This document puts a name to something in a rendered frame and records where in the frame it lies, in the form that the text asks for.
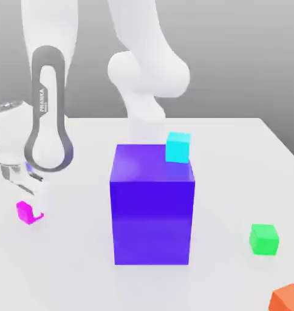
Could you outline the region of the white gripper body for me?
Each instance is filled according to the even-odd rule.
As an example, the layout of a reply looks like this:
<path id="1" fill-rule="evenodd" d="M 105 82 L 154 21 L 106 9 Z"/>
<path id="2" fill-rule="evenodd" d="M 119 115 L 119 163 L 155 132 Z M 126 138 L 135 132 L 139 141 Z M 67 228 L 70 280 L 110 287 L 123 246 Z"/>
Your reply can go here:
<path id="1" fill-rule="evenodd" d="M 49 183 L 46 179 L 26 179 L 17 182 L 8 181 L 17 201 L 33 203 L 37 200 L 44 200 L 49 189 Z"/>

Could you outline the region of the small orange cube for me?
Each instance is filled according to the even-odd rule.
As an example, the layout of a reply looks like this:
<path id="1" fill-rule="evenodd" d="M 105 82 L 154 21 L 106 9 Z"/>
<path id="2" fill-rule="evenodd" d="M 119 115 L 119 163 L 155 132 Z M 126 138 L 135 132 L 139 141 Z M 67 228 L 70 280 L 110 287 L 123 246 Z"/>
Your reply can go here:
<path id="1" fill-rule="evenodd" d="M 294 311 L 294 284 L 272 292 L 268 311 Z"/>

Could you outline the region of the small magenta cube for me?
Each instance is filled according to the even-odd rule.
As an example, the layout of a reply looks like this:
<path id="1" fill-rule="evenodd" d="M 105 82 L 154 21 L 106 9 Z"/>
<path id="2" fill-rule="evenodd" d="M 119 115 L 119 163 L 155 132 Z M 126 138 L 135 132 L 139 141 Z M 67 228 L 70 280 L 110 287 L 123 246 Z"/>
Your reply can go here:
<path id="1" fill-rule="evenodd" d="M 34 209 L 34 207 L 29 205 L 25 201 L 19 201 L 16 204 L 16 210 L 19 219 L 27 225 L 34 224 L 35 222 L 44 217 L 44 213 Z"/>

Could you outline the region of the small green cube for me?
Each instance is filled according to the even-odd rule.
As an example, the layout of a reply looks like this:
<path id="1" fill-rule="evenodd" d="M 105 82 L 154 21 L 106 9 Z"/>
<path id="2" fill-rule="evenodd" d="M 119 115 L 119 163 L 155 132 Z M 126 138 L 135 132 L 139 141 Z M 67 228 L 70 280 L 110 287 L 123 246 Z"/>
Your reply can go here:
<path id="1" fill-rule="evenodd" d="M 279 236 L 272 224 L 252 224 L 249 237 L 254 255 L 274 256 L 279 247 Z"/>

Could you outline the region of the large blue box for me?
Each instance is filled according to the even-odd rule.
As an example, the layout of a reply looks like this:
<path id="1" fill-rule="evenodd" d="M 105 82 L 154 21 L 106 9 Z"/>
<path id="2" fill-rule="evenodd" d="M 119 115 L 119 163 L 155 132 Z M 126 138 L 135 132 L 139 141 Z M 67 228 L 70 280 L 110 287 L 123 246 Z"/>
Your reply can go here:
<path id="1" fill-rule="evenodd" d="M 118 144 L 109 181 L 117 265 L 187 265 L 195 178 L 165 145 Z"/>

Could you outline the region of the small cyan cube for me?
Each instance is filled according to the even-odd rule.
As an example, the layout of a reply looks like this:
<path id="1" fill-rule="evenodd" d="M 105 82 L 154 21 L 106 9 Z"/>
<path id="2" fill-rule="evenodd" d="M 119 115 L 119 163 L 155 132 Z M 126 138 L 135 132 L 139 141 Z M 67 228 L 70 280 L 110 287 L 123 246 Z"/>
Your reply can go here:
<path id="1" fill-rule="evenodd" d="M 170 132 L 166 139 L 165 160 L 174 163 L 188 163 L 190 161 L 191 134 Z"/>

